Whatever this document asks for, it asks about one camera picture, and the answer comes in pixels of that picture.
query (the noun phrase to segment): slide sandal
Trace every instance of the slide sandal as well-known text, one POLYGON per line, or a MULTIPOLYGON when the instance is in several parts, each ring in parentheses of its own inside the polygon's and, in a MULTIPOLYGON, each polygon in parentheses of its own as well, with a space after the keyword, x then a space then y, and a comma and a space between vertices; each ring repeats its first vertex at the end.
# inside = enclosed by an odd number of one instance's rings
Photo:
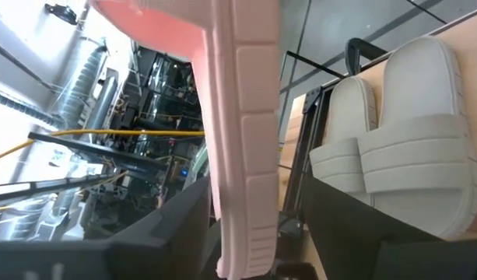
POLYGON ((377 127, 375 108, 366 81, 342 80, 331 94, 324 145, 309 153, 315 178, 368 205, 373 201, 364 187, 357 137, 377 127))
POLYGON ((360 136, 367 192, 383 213, 442 238, 477 212, 477 159, 454 52, 433 37, 397 49, 385 66, 381 119, 360 136))
POLYGON ((144 47, 195 73, 221 219, 219 277, 267 273, 275 257, 279 0, 89 0, 144 47))

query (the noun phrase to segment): yellow cable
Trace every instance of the yellow cable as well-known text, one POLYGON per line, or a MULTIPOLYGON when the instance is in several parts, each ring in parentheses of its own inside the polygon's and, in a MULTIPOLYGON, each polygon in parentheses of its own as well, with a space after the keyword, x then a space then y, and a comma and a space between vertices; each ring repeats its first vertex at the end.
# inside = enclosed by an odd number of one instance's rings
MULTIPOLYGON (((53 136, 63 136, 63 135, 82 135, 82 134, 112 134, 112 135, 164 135, 164 136, 203 136, 203 131, 128 131, 128 130, 114 130, 114 129, 73 129, 67 131, 57 131, 51 133, 53 136)), ((20 149, 27 147, 28 145, 32 145, 35 141, 34 140, 27 140, 24 143, 17 145, 8 151, 2 152, 0 154, 0 159, 5 157, 12 152, 16 152, 20 149)))
POLYGON ((122 178, 125 174, 127 174, 128 171, 125 171, 123 173, 119 173, 118 175, 115 175, 114 177, 110 178, 110 179, 106 179, 102 182, 99 182, 98 184, 101 185, 101 184, 108 184, 108 183, 112 183, 116 180, 119 180, 120 178, 122 178))

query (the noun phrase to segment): metal rod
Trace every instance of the metal rod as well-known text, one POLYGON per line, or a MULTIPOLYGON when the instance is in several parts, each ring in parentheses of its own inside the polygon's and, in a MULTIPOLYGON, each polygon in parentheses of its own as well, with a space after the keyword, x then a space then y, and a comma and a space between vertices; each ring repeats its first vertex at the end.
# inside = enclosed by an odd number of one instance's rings
POLYGON ((86 142, 57 138, 50 135, 42 135, 30 132, 29 139, 37 141, 51 142, 63 145, 67 148, 79 151, 81 156, 86 155, 91 159, 113 160, 115 164, 126 170, 135 170, 139 172, 156 172, 156 170, 165 170, 167 165, 158 160, 150 159, 145 156, 139 156, 130 152, 120 152, 115 149, 94 145, 86 142))
POLYGON ((132 67, 135 71, 136 82, 138 85, 136 88, 138 89, 138 94, 141 96, 142 92, 142 80, 139 78, 139 67, 138 67, 138 55, 135 55, 136 45, 133 41, 131 41, 131 58, 132 58, 132 67))
POLYGON ((286 57, 288 57, 288 55, 284 54, 283 55, 283 61, 282 61, 282 71, 279 74, 279 80, 280 81, 283 79, 283 72, 285 71, 285 65, 286 65, 286 57))
POLYGON ((300 126, 299 141, 293 157, 292 173, 288 180, 286 188, 285 200, 283 202, 283 211, 295 210, 297 193, 300 189, 300 182, 302 179, 303 162, 307 156, 306 149, 309 142, 310 131, 314 120, 314 108, 309 110, 303 116, 302 124, 300 126))
MULTIPOLYGON (((299 43, 297 44, 297 49, 296 49, 297 54, 300 53, 300 49, 302 48, 303 35, 304 35, 305 32, 306 32, 307 20, 309 19, 309 14, 310 14, 310 7, 311 7, 311 5, 312 5, 312 0, 309 0, 309 2, 307 3, 306 15, 305 15, 304 18, 303 18, 302 30, 300 31, 299 43)), ((288 54, 285 53, 285 58, 284 58, 283 67, 285 67, 286 57, 287 57, 287 56, 288 56, 288 54)), ((289 78, 288 84, 292 83, 292 81, 293 81, 293 77, 294 77, 294 75, 295 75, 296 65, 297 65, 297 60, 294 60, 294 61, 293 61, 293 64, 292 64, 292 71, 291 71, 291 73, 290 73, 290 78, 289 78)), ((280 113, 280 116, 279 116, 278 138, 281 136, 281 133, 282 133, 282 129, 281 129, 281 128, 282 128, 283 121, 284 121, 283 119, 285 118, 286 105, 288 104, 289 96, 290 96, 290 91, 287 90, 287 91, 286 91, 286 94, 285 94, 284 101, 283 101, 282 110, 281 110, 281 113, 280 113)))
POLYGON ((112 178, 113 174, 84 176, 82 178, 65 178, 58 180, 43 180, 14 184, 2 184, 0 188, 16 191, 0 194, 0 205, 16 202, 36 195, 65 191, 75 187, 88 187, 112 178))
POLYGON ((40 78, 38 75, 36 75, 36 73, 32 72, 32 70, 30 70, 22 62, 20 62, 16 57, 14 57, 13 54, 10 54, 1 45, 0 45, 0 55, 3 56, 4 58, 8 59, 10 62, 12 62, 17 68, 24 71, 27 75, 29 75, 36 82, 39 82, 39 84, 42 85, 44 88, 49 89, 50 91, 53 92, 53 89, 51 88, 50 85, 47 84, 47 82, 45 82, 42 78, 40 78))
POLYGON ((167 188, 167 183, 169 183, 170 181, 170 176, 173 172, 173 168, 174 168, 174 156, 171 156, 169 159, 169 164, 167 164, 166 173, 164 174, 162 183, 160 184, 161 189, 167 188))
MULTIPOLYGON (((318 104, 315 107, 314 111, 314 119, 312 124, 312 129, 310 130, 309 135, 309 142, 307 147, 302 152, 305 152, 306 155, 303 159, 303 169, 301 170, 300 175, 300 185, 302 185, 303 179, 306 175, 311 176, 312 174, 312 166, 310 165, 309 161, 309 152, 321 145, 323 142, 323 132, 326 128, 326 121, 328 119, 328 108, 330 103, 332 90, 324 90, 321 93, 320 98, 318 99, 318 104)), ((301 199, 302 199, 302 188, 296 193, 294 209, 297 211, 301 209, 301 199)), ((303 213, 297 212, 297 218, 303 221, 303 213)))
MULTIPOLYGON (((435 5, 437 5, 441 2, 442 2, 442 0, 426 0, 421 4, 421 6, 422 7, 427 7, 427 8, 432 8, 432 7, 434 7, 435 5)), ((410 9, 406 13, 404 13, 404 14, 400 15, 399 17, 397 17, 396 19, 390 21, 387 25, 382 26, 380 29, 376 30, 372 34, 364 37, 363 40, 366 40, 368 42, 373 42, 376 39, 382 37, 383 35, 385 35, 389 32, 391 32, 395 28, 397 28, 400 25, 408 22, 409 20, 415 18, 418 15, 421 15, 421 10, 419 10, 418 8, 417 9, 410 9)), ((438 33, 442 33, 445 30, 450 29, 455 24, 459 24, 461 22, 464 22, 465 20, 471 19, 473 16, 476 16, 476 15, 477 15, 477 11, 475 11, 472 14, 468 14, 466 17, 463 17, 463 18, 459 19, 458 21, 453 22, 453 24, 447 24, 446 26, 442 26, 441 28, 439 28, 437 30, 434 30, 430 35, 437 35, 438 33)), ((344 52, 341 52, 341 53, 337 54, 336 56, 334 56, 333 58, 328 59, 325 63, 323 63, 323 65, 326 66, 326 67, 329 67, 329 66, 341 61, 343 58, 344 58, 344 52)), ((308 72, 306 75, 303 75, 302 77, 296 79, 295 81, 290 82, 287 86, 280 89, 280 91, 279 91, 280 94, 285 93, 285 92, 289 92, 291 89, 293 89, 294 87, 296 87, 296 86, 300 85, 301 83, 307 81, 308 79, 312 78, 314 75, 316 75, 319 72, 320 72, 320 69, 315 69, 311 72, 308 72)))
POLYGON ((430 12, 429 10, 423 8, 421 5, 418 5, 416 3, 414 3, 412 0, 405 0, 407 3, 411 4, 411 5, 414 5, 416 8, 422 10, 423 12, 425 12, 426 14, 428 14, 429 16, 433 17, 434 19, 440 21, 441 23, 443 24, 447 24, 447 22, 443 19, 441 19, 440 17, 438 16, 435 16, 432 12, 430 12))
POLYGON ((302 61, 303 63, 309 64, 310 66, 313 66, 313 67, 318 68, 318 69, 320 69, 320 70, 322 70, 322 71, 324 71, 324 72, 327 72, 328 74, 333 75, 333 76, 335 76, 335 77, 337 77, 337 78, 345 79, 345 76, 344 76, 344 75, 342 75, 342 74, 340 74, 340 73, 338 73, 338 72, 336 72, 336 71, 333 71, 333 70, 331 70, 331 69, 328 68, 328 67, 324 67, 323 65, 318 64, 318 63, 316 63, 316 62, 314 62, 314 61, 312 61, 312 60, 310 60, 310 59, 307 59, 307 58, 305 58, 305 57, 303 57, 303 56, 301 56, 301 55, 295 54, 295 53, 293 53, 292 51, 287 51, 286 54, 288 54, 288 55, 291 56, 292 58, 295 58, 295 59, 298 59, 298 60, 302 61))

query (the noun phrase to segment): pink slide sandal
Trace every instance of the pink slide sandal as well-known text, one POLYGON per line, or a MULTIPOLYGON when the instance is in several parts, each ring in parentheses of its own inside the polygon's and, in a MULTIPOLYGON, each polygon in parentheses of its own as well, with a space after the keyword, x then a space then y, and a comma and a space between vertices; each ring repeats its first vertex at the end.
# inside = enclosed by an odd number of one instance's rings
POLYGON ((269 271, 278 226, 279 0, 89 0, 144 47, 190 58, 221 218, 219 277, 269 271))

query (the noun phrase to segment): metal duct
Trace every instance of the metal duct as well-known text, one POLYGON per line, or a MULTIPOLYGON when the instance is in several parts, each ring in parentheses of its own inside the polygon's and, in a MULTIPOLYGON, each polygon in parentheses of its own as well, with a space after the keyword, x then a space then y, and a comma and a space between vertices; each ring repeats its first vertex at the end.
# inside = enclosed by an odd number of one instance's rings
POLYGON ((34 235, 48 195, 32 198, 2 211, 0 241, 26 241, 34 235))
POLYGON ((115 93, 118 88, 118 79, 119 74, 115 70, 107 70, 107 78, 105 83, 100 91, 98 100, 95 103, 95 107, 89 115, 88 121, 84 126, 85 129, 100 129, 102 128, 105 117, 107 117, 108 110, 110 105, 114 100, 115 93))
POLYGON ((78 128, 81 113, 93 91, 107 59, 105 42, 80 37, 74 46, 63 79, 63 89, 51 112, 59 115, 66 128, 78 128))
POLYGON ((38 107, 26 104, 19 100, 14 100, 9 96, 5 96, 0 93, 0 104, 11 108, 13 110, 17 110, 21 113, 24 113, 30 117, 33 117, 37 120, 43 121, 45 124, 49 124, 52 127, 61 129, 64 127, 64 121, 60 120, 59 118, 53 117, 50 114, 46 114, 41 111, 38 107))

